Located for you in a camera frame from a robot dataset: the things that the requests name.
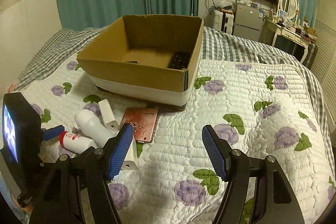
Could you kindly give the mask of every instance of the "pink phone case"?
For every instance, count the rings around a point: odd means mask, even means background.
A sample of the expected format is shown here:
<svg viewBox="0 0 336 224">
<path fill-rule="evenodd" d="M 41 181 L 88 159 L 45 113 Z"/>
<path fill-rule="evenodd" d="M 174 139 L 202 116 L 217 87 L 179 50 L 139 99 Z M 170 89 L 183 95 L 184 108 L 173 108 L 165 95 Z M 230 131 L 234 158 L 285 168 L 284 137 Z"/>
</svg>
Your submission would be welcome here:
<svg viewBox="0 0 336 224">
<path fill-rule="evenodd" d="M 153 140 L 158 110 L 156 108 L 128 107 L 124 113 L 120 128 L 124 123 L 133 127 L 134 138 L 138 142 L 150 143 Z"/>
</svg>

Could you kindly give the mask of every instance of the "bed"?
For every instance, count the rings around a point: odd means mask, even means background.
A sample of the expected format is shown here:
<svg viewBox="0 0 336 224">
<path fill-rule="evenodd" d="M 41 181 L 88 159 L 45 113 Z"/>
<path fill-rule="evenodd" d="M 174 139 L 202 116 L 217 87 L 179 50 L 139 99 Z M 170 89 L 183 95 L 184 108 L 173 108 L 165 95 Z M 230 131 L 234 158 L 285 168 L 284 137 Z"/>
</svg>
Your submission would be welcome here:
<svg viewBox="0 0 336 224">
<path fill-rule="evenodd" d="M 60 30 L 20 76 L 16 91 L 40 114 L 42 127 L 63 124 L 71 131 L 73 117 L 82 108 L 99 116 L 90 95 L 109 99 L 118 122 L 126 107 L 147 105 L 98 91 L 76 62 L 77 53 L 104 29 Z M 200 137 L 202 127 L 211 124 L 220 137 L 248 156 L 274 155 L 305 223 L 314 223 L 336 189 L 323 96 L 314 75 L 276 48 L 205 27 L 197 78 L 202 77 L 207 82 L 195 84 L 185 111 L 159 108 L 153 142 L 138 145 L 140 170 L 121 171 L 109 184 L 122 221 L 211 223 L 226 187 L 214 174 Z M 233 125 L 233 113 L 243 127 Z M 40 157 L 55 162 L 63 153 L 75 156 L 55 138 L 43 142 Z M 251 179 L 247 207 L 253 193 Z M 93 223 L 85 191 L 82 203 L 87 223 Z M 244 214 L 241 223 L 248 223 L 248 218 Z"/>
</svg>

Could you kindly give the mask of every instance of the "open cardboard box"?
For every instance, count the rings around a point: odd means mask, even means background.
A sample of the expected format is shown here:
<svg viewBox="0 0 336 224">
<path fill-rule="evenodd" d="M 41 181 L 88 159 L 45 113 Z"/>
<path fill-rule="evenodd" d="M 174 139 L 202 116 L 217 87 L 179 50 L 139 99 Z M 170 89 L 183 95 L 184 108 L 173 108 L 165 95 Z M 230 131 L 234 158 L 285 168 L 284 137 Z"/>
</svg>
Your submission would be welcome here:
<svg viewBox="0 0 336 224">
<path fill-rule="evenodd" d="M 77 61 L 97 87 L 182 107 L 196 78 L 203 31 L 199 17 L 127 15 L 86 46 Z M 168 68 L 174 52 L 190 53 L 186 69 Z"/>
</svg>

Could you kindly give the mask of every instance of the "refrigerator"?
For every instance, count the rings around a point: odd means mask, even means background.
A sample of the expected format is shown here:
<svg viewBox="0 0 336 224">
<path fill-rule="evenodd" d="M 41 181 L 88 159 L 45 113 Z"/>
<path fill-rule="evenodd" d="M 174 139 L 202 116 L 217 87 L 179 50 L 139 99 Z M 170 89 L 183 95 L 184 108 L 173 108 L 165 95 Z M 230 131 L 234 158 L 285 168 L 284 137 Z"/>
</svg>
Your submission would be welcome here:
<svg viewBox="0 0 336 224">
<path fill-rule="evenodd" d="M 263 12 L 249 6 L 237 4 L 233 35 L 259 41 Z"/>
</svg>

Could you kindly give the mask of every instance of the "plaid sheet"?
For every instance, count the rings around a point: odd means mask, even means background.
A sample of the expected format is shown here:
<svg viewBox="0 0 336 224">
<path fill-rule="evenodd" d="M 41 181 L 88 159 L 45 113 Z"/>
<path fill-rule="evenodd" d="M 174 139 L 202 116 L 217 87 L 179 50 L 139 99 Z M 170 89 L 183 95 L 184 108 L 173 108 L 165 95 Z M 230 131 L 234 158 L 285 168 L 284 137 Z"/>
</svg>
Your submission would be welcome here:
<svg viewBox="0 0 336 224">
<path fill-rule="evenodd" d="M 63 61 L 83 49 L 105 28 L 87 28 L 81 32 L 69 29 L 58 31 L 28 64 L 19 77 L 16 90 L 23 89 L 34 80 L 41 80 L 51 75 Z M 322 88 L 310 70 L 302 66 L 293 56 L 277 48 L 218 32 L 209 27 L 204 27 L 204 29 L 203 59 L 263 64 L 292 64 L 297 68 L 307 82 L 312 106 L 323 134 L 326 157 L 335 176 L 335 162 L 324 109 Z"/>
</svg>

